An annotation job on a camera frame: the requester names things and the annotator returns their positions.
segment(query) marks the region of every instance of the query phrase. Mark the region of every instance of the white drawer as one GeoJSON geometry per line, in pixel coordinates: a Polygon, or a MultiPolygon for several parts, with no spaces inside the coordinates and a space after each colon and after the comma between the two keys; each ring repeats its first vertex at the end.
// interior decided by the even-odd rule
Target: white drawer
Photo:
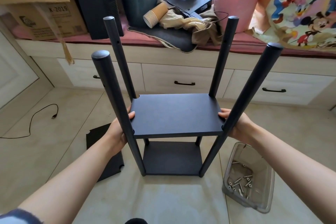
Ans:
{"type": "MultiPolygon", "coordinates": [[[[214,71],[207,67],[142,64],[146,91],[166,94],[207,93],[214,71]]],[[[232,73],[232,69],[224,69],[216,97],[223,97],[232,73]]]]}
{"type": "MultiPolygon", "coordinates": [[[[76,59],[74,65],[69,65],[65,59],[57,58],[70,81],[77,87],[103,88],[100,79],[93,76],[99,76],[92,60],[76,59]]],[[[113,61],[115,74],[121,90],[126,90],[124,80],[122,78],[118,63],[113,61]]],[[[135,90],[145,91],[144,80],[142,77],[142,69],[140,63],[127,63],[131,74],[132,82],[135,90]]]]}
{"type": "MultiPolygon", "coordinates": [[[[252,71],[248,70],[235,70],[224,98],[237,99],[251,73],[252,71]]],[[[324,75],[270,72],[252,100],[307,105],[334,79],[333,76],[324,75]],[[285,92],[269,92],[267,90],[283,90],[285,92]]]]}

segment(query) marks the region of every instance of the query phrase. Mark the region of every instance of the forearm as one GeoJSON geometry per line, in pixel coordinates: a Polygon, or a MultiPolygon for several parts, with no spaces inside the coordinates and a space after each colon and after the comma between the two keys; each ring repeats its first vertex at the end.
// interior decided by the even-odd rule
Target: forearm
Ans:
{"type": "Polygon", "coordinates": [[[249,128],[253,147],[324,223],[336,223],[336,173],[265,129],[249,128]]]}
{"type": "Polygon", "coordinates": [[[103,137],[19,208],[46,224],[72,223],[111,157],[110,144],[103,137]]]}

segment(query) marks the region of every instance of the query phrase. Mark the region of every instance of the person's left hand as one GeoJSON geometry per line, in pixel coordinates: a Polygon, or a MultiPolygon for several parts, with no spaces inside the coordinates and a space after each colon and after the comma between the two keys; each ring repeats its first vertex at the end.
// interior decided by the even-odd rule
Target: person's left hand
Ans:
{"type": "MultiPolygon", "coordinates": [[[[128,114],[128,117],[130,119],[133,119],[135,116],[135,112],[131,112],[128,114]]],[[[103,136],[111,146],[111,154],[112,156],[116,155],[119,151],[124,148],[125,144],[127,143],[125,134],[123,133],[123,130],[121,129],[120,123],[117,118],[115,118],[110,127],[108,128],[107,132],[103,136]]]]}

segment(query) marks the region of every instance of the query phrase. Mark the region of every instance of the pink mat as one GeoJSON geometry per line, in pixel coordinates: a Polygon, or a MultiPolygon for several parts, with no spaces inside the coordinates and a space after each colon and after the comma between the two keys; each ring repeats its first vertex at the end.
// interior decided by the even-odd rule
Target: pink mat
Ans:
{"type": "MultiPolygon", "coordinates": [[[[148,37],[146,35],[128,31],[128,24],[126,17],[122,17],[122,26],[124,30],[124,36],[122,36],[121,43],[124,45],[146,45],[146,46],[158,46],[163,47],[163,45],[154,38],[148,37]]],[[[12,29],[12,34],[19,39],[31,39],[26,30],[18,25],[12,29]]],[[[110,44],[109,39],[101,39],[101,40],[92,40],[90,38],[90,34],[85,35],[77,35],[65,37],[65,41],[67,43],[96,43],[96,44],[110,44]]],[[[247,53],[260,55],[266,44],[262,41],[248,35],[246,33],[237,33],[234,35],[233,43],[231,45],[230,52],[234,53],[247,53]]],[[[199,46],[198,49],[201,50],[219,50],[220,46],[213,46],[209,43],[206,46],[199,46]]],[[[328,52],[315,52],[315,51],[307,51],[307,50],[292,50],[292,49],[284,49],[282,52],[282,56],[295,56],[295,57],[310,57],[310,58],[333,58],[336,59],[335,53],[328,52]]]]}

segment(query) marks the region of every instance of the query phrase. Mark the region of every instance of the hand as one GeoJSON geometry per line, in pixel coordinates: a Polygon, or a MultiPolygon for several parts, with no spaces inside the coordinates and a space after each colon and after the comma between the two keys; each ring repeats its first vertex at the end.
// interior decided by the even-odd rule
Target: hand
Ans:
{"type": "MultiPolygon", "coordinates": [[[[128,114],[128,117],[130,119],[133,119],[134,116],[135,112],[131,112],[128,114]]],[[[117,118],[112,121],[103,138],[108,141],[111,147],[112,156],[116,155],[119,151],[121,151],[121,149],[124,148],[125,144],[127,143],[125,134],[123,133],[123,130],[121,129],[120,123],[117,118]]]]}
{"type": "MultiPolygon", "coordinates": [[[[221,108],[222,112],[219,112],[218,115],[227,119],[231,112],[230,109],[221,108]]],[[[233,137],[241,141],[242,143],[246,143],[251,145],[252,144],[252,137],[250,136],[250,127],[254,123],[250,120],[250,118],[243,113],[234,128],[231,130],[229,137],[233,137]]]]}

